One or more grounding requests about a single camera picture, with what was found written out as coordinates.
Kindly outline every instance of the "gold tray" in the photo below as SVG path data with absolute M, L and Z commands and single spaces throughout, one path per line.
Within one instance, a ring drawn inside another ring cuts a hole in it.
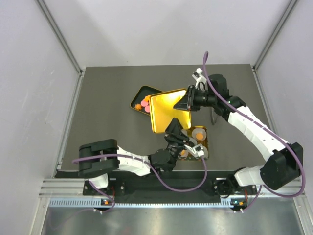
M 210 150 L 209 150 L 209 141 L 208 141 L 208 133 L 207 133 L 207 128 L 205 126 L 192 126 L 189 130 L 187 131 L 187 136 L 188 137 L 192 137 L 191 133 L 194 129 L 196 128 L 202 128 L 206 131 L 206 138 L 203 141 L 197 141 L 197 143 L 202 143 L 202 145 L 204 147 L 207 148 L 207 152 L 208 152 L 208 157 L 204 158 L 205 160 L 207 160 L 210 157 Z M 190 153 L 188 154 L 187 157 L 182 158 L 181 156 L 178 157 L 178 160 L 180 161 L 201 161 L 201 158 L 195 158 L 194 156 L 192 156 Z
M 153 133 L 165 133 L 173 118 L 177 118 L 184 130 L 191 127 L 190 111 L 173 106 L 186 94 L 186 89 L 154 94 L 150 97 L 150 118 Z

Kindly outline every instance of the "white backdrop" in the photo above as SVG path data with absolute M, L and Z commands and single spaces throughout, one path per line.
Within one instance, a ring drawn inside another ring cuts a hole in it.
M 34 0 L 0 1 L 0 233 L 25 235 L 77 81 Z
M 301 0 L 259 68 L 277 130 L 304 147 L 306 193 L 313 208 L 313 1 Z
M 254 64 L 288 2 L 46 0 L 82 67 Z

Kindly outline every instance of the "metal frame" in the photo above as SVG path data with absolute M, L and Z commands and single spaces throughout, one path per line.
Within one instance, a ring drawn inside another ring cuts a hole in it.
M 71 123 L 72 123 L 72 119 L 73 119 L 73 115 L 75 112 L 75 108 L 76 108 L 76 104 L 77 104 L 77 100 L 78 100 L 78 96 L 79 96 L 79 92 L 80 92 L 80 88 L 82 85 L 82 81 L 83 81 L 83 77 L 84 77 L 84 73 L 83 70 L 81 69 L 81 67 L 79 66 L 77 60 L 75 59 L 73 53 L 71 52 L 64 36 L 62 35 L 60 29 L 58 28 L 52 14 L 50 13 L 46 3 L 44 2 L 44 0 L 35 0 L 36 3 L 38 4 L 40 10 L 42 11 L 42 13 L 44 14 L 44 16 L 46 17 L 49 25 L 51 26 L 53 32 L 55 33 L 58 41 L 60 42 L 62 48 L 64 49 L 65 53 L 67 54 L 67 56 L 69 57 L 69 60 L 71 61 L 71 63 L 73 64 L 74 68 L 76 69 L 76 71 L 79 73 L 79 78 L 75 87 L 75 91 L 73 94 L 73 98 L 71 101 L 71 105 L 70 105 L 70 109 L 69 109 L 69 113 L 68 113 L 68 117 L 67 117 L 67 121 L 66 121 L 66 126 L 64 129 L 64 133 L 63 133 L 63 138 L 62 138 L 62 142 L 60 145 L 60 149 L 59 149 L 59 153 L 58 153 L 58 161 L 56 164 L 56 167 L 54 169 L 53 175 L 55 174 L 55 172 L 61 168 L 62 165 L 62 159 L 64 156 L 64 151 L 65 151 L 65 147 L 67 144 L 67 139 L 68 139 L 68 134 L 69 134 L 69 130 L 71 127 Z M 278 22 L 277 26 L 275 27 L 273 33 L 271 34 L 269 40 L 267 41 L 266 45 L 264 46 L 261 54 L 259 55 L 255 65 L 252 67 L 252 71 L 253 74 L 255 76 L 255 80 L 257 82 L 258 85 L 258 89 L 261 95 L 261 99 L 266 111 L 266 115 L 267 118 L 269 120 L 269 125 L 271 127 L 271 129 L 277 133 L 277 129 L 275 127 L 275 123 L 272 119 L 272 115 L 268 106 L 268 102 L 267 99 L 265 97 L 263 88 L 262 88 L 262 84 L 260 82 L 258 73 L 257 73 L 257 69 L 260 67 L 262 61 L 264 60 L 266 54 L 268 53 L 268 51 L 270 50 L 271 46 L 273 45 L 275 39 L 277 38 L 277 35 L 279 34 L 279 32 L 281 31 L 283 25 L 285 24 L 285 22 L 287 21 L 288 17 L 290 16 L 292 10 L 294 9 L 294 7 L 296 6 L 298 0 L 290 0 L 287 8 L 285 9 L 284 14 L 282 15 L 280 21 Z M 66 199 L 75 199 L 75 200 L 79 200 L 79 199 L 99 199 L 99 198 L 104 198 L 104 197 L 100 197 L 100 196 L 83 196 L 83 187 L 84 187 L 84 179 L 45 179 L 43 182 L 43 186 L 41 188 L 40 194 L 39 194 L 39 202 L 38 202 L 38 206 L 37 206 L 37 212 L 31 227 L 31 231 L 30 231 L 30 235 L 38 235 L 41 234 L 42 228 L 43 228 L 43 224 L 44 224 L 44 220 L 45 220 L 45 216 L 47 213 L 47 208 L 50 204 L 51 199 L 55 199 L 55 198 L 60 198 L 62 197 L 64 200 Z M 291 194 L 291 193 L 295 193 L 300 189 L 300 185 L 301 182 L 300 180 L 295 180 L 293 182 L 291 182 L 290 184 L 288 184 L 287 186 L 279 189 L 279 192 L 282 194 Z M 262 189 L 260 197 L 272 197 L 272 198 L 277 198 L 276 195 L 269 193 L 265 188 Z M 313 214 L 311 211 L 311 208 L 309 206 L 308 200 L 306 198 L 306 196 L 303 194 L 297 198 L 294 199 L 294 203 L 298 212 L 298 216 L 299 219 L 301 221 L 303 230 L 305 232 L 306 235 L 313 235 Z

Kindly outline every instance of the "reflective metal surface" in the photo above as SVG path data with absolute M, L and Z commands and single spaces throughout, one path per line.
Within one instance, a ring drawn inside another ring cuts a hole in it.
M 81 208 L 49 208 L 56 227 Z M 116 208 L 84 211 L 42 235 L 303 235 L 293 199 L 260 198 L 244 214 L 229 209 Z
M 154 133 L 164 133 L 173 118 L 183 129 L 191 127 L 190 111 L 174 109 L 173 106 L 186 94 L 185 89 L 154 94 L 150 97 L 151 126 Z

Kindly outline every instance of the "gray mat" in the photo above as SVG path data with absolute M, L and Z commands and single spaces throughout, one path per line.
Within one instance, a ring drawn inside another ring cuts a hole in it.
M 139 88 L 149 85 L 162 91 L 187 88 L 194 84 L 191 74 L 198 66 L 133 66 L 87 68 L 71 125 L 62 170 L 75 170 L 71 161 L 79 146 L 105 139 L 116 139 L 130 152 L 147 155 L 165 148 L 163 134 L 153 134 L 150 117 L 130 108 Z M 232 95 L 245 101 L 266 125 L 265 110 L 250 65 L 208 65 L 209 74 L 226 77 Z M 192 113 L 192 125 L 208 129 L 210 170 L 233 170 L 264 164 L 257 149 L 222 118 L 212 126 L 209 108 Z M 201 162 L 179 161 L 177 170 L 201 170 Z

